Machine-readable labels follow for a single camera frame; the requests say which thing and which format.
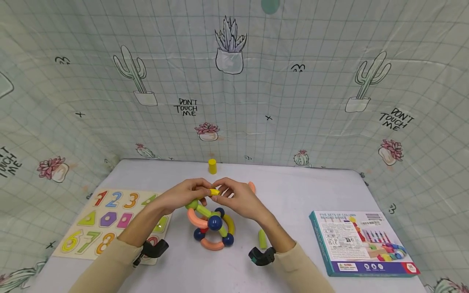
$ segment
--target person's left hand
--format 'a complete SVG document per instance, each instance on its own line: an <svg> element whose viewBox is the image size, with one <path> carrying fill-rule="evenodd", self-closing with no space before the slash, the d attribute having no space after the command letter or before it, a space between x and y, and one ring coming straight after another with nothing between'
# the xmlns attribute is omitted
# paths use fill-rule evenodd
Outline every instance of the person's left hand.
<svg viewBox="0 0 469 293"><path fill-rule="evenodd" d="M212 188L212 185L204 178L186 179L158 196L149 205L159 207L164 215L168 215L175 209L189 204L194 199L200 200L202 205L206 206L205 197L210 195L210 188Z"/></svg>

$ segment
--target wooden number puzzle board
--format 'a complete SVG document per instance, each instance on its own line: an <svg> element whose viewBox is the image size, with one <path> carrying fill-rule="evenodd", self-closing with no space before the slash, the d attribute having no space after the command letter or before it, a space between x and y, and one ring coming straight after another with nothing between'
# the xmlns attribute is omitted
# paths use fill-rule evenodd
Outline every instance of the wooden number puzzle board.
<svg viewBox="0 0 469 293"><path fill-rule="evenodd" d="M96 259L158 195L151 191L121 189L95 191L52 255ZM164 239L170 219L171 215L161 218L148 238L151 244ZM156 261L156 258L144 256L141 263L154 265Z"/></svg>

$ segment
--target white table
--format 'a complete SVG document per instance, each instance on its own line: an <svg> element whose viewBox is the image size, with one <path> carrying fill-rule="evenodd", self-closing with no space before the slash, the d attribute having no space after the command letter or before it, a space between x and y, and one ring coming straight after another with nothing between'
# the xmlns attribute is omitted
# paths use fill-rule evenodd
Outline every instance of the white table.
<svg viewBox="0 0 469 293"><path fill-rule="evenodd" d="M207 163L160 160L123 160L98 188L122 188L163 192L186 178L204 177L210 182L222 177L252 181L257 195L284 228L326 276L309 214L312 210L377 211L378 206L362 178L354 171L258 165L217 164L218 173L208 173ZM216 204L209 201L208 208ZM139 265L119 292L288 292L272 266L257 267L248 252L259 246L259 226L232 210L225 211L236 225L234 245L208 251L192 236L195 227L186 209L174 212L166 234L169 249L155 266ZM219 240L214 235L212 240ZM51 257L29 292L67 292L90 260ZM336 292L425 293L418 277L339 278L328 277Z"/></svg>

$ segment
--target barcode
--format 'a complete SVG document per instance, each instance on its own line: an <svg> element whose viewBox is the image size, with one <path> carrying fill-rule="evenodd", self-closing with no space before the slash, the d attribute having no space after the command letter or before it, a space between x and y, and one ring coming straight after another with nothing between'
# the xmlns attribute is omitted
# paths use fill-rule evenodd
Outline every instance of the barcode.
<svg viewBox="0 0 469 293"><path fill-rule="evenodd" d="M368 222L362 222L362 225L380 225L381 223L379 221L368 221Z"/></svg>

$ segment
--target magnetic building toy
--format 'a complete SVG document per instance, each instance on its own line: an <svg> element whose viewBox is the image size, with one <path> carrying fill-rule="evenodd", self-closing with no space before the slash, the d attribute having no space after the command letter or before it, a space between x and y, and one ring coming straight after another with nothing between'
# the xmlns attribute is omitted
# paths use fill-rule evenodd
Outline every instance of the magnetic building toy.
<svg viewBox="0 0 469 293"><path fill-rule="evenodd" d="M215 251L223 249L225 246L233 245L233 242L235 241L235 224L231 217L225 214L225 211L222 208L216 208L215 212L211 212L206 207L199 204L196 199L186 205L186 209L187 218L189 218L189 221L197 227L194 231L194 238L197 241L200 241L204 248ZM203 215L202 218L199 218L196 215L196 211ZM227 224L228 231L223 227L222 219ZM222 237L220 242L210 242L205 238L205 233L207 233L209 229L220 233Z"/></svg>

